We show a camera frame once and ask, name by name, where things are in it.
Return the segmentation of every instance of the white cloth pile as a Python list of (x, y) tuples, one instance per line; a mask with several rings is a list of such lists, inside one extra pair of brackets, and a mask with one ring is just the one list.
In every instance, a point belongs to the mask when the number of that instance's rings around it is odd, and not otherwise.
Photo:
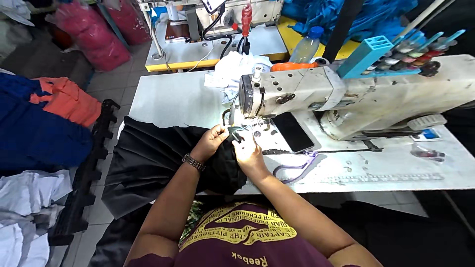
[[(54, 225), (63, 208), (51, 203), (71, 191), (68, 170), (24, 171), (0, 179), (0, 267), (46, 265), (49, 257), (46, 230)], [(46, 229), (39, 227), (39, 221)]]
[(23, 0), (0, 0), (0, 11), (13, 20), (28, 26), (35, 26), (29, 21), (31, 11)]
[(258, 64), (262, 67), (261, 72), (269, 72), (272, 67), (268, 57), (253, 56), (252, 53), (241, 55), (231, 51), (216, 64), (214, 72), (205, 74), (204, 85), (223, 88), (225, 96), (222, 103), (229, 103), (238, 94), (241, 76), (254, 73), (254, 67)]

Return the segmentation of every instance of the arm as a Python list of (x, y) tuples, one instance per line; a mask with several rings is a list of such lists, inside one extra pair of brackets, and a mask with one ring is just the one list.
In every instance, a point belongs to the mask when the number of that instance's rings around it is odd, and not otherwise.
[(350, 262), (353, 260), (351, 264), (354, 265), (381, 266), (368, 250), (343, 229), (274, 177), (264, 164), (262, 150), (255, 143), (253, 136), (247, 133), (242, 135), (245, 138), (243, 142), (233, 141), (239, 166), (287, 224), (335, 266), (340, 266), (342, 262), (334, 260), (335, 257), (346, 257)]
[[(214, 126), (203, 134), (190, 156), (204, 163), (228, 136), (226, 128), (221, 125)], [(131, 259), (149, 253), (162, 257), (174, 257), (178, 253), (178, 241), (195, 197), (199, 175), (200, 172), (188, 163), (180, 166), (150, 208), (124, 266)]]

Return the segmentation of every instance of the yellow print on shirt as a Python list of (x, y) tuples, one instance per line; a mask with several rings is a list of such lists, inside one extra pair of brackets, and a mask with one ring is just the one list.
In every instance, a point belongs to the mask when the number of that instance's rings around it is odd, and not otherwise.
[[(244, 245), (252, 245), (256, 241), (272, 242), (294, 238), (297, 235), (295, 229), (290, 227), (282, 218), (272, 210), (267, 214), (247, 211), (233, 210), (241, 204), (247, 202), (236, 202), (232, 206), (218, 208), (205, 214), (200, 220), (196, 230), (182, 244), (180, 251), (187, 246), (205, 239), (219, 239), (231, 244), (238, 244), (245, 241)], [(248, 220), (253, 223), (267, 226), (267, 228), (257, 229), (250, 225), (243, 228), (213, 227), (205, 229), (211, 222), (215, 223), (234, 223), (241, 220)]]

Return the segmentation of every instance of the red screwdriver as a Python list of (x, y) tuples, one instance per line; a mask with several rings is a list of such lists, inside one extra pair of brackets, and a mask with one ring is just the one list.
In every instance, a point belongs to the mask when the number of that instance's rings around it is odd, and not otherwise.
[(241, 24), (242, 24), (242, 38), (243, 38), (243, 46), (242, 52), (246, 55), (249, 55), (249, 48), (251, 43), (247, 40), (249, 36), (249, 30), (251, 29), (251, 21), (252, 21), (252, 6), (251, 4), (246, 4), (241, 12)]
[(241, 12), (241, 24), (242, 24), (242, 36), (248, 37), (249, 30), (251, 29), (252, 21), (252, 6), (247, 4), (242, 8)]

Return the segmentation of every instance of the hand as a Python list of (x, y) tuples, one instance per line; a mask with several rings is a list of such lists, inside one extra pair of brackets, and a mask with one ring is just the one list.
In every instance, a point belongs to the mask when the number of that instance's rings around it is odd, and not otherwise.
[(216, 125), (213, 128), (207, 130), (198, 144), (190, 153), (190, 156), (204, 164), (218, 149), (219, 145), (229, 136), (229, 131), (222, 125)]
[(264, 163), (261, 147), (256, 144), (251, 132), (241, 131), (239, 135), (244, 141), (233, 141), (236, 159), (244, 174), (255, 184), (272, 175)]

